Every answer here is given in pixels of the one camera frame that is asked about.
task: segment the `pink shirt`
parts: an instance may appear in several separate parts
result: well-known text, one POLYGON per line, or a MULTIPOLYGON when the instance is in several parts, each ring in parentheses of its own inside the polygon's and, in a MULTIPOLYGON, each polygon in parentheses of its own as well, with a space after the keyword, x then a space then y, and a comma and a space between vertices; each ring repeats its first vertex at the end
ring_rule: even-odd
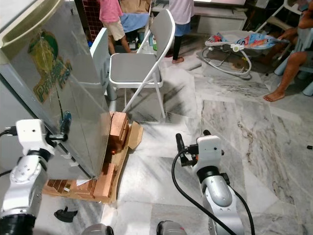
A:
POLYGON ((118 0, 97 0, 100 2, 99 20, 105 23, 119 21, 119 17, 123 15, 118 0))

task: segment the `white shirt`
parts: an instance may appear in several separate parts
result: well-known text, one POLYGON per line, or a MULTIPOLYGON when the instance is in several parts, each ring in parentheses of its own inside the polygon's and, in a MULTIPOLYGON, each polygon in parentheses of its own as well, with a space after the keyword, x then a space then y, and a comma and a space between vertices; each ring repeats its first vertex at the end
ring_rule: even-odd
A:
POLYGON ((170 12, 176 24, 187 24, 194 15, 193 0, 170 0, 170 12))

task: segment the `refrigerator sticker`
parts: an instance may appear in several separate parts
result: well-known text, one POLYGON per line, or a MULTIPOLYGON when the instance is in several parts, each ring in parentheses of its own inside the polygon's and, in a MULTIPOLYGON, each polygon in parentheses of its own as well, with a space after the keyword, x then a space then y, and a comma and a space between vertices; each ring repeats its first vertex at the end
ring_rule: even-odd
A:
POLYGON ((30 41, 28 53, 41 77, 33 91, 38 100, 43 103, 56 84, 63 89, 72 66, 69 60, 63 62, 63 58, 58 55, 58 43, 55 36, 45 30, 30 41))

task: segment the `stainless steel refrigerator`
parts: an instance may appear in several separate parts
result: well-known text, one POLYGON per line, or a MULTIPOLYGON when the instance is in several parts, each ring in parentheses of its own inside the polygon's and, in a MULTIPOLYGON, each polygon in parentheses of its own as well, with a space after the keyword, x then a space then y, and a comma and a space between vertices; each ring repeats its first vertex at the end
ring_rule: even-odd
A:
MULTIPOLYGON (((50 179, 97 178, 111 117, 73 0, 0 0, 0 129, 25 118, 60 132, 70 113, 68 141, 48 163, 50 179)), ((0 165, 22 154, 16 137, 0 140, 0 165)))

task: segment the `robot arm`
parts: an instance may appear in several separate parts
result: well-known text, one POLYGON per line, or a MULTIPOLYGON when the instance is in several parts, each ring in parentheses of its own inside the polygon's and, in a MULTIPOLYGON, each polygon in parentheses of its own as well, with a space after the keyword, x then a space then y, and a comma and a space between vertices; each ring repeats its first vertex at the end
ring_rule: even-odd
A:
POLYGON ((51 140, 66 139, 66 134, 49 138, 38 119, 20 120, 16 129, 24 156, 10 173, 10 187, 0 211, 0 235, 32 234, 47 181, 47 162, 54 155, 51 140))
MULTIPOLYGON (((234 190, 227 185, 229 184, 227 174, 219 172, 221 156, 224 154, 221 149, 221 139, 217 136, 212 136, 209 131, 205 131, 204 134, 206 136, 197 139, 197 144, 193 144, 188 148, 184 147, 181 135, 176 135, 178 151, 182 152, 185 149, 185 152, 192 155, 192 160, 190 161, 182 153, 179 156, 181 165, 191 165, 193 173, 199 179, 204 206, 204 209, 200 209, 209 211, 215 216, 215 220, 218 218, 236 235, 243 235, 243 224, 236 208, 237 197, 234 190)), ((208 228, 210 234, 228 235, 229 232, 216 223, 215 220, 209 218, 208 228)))

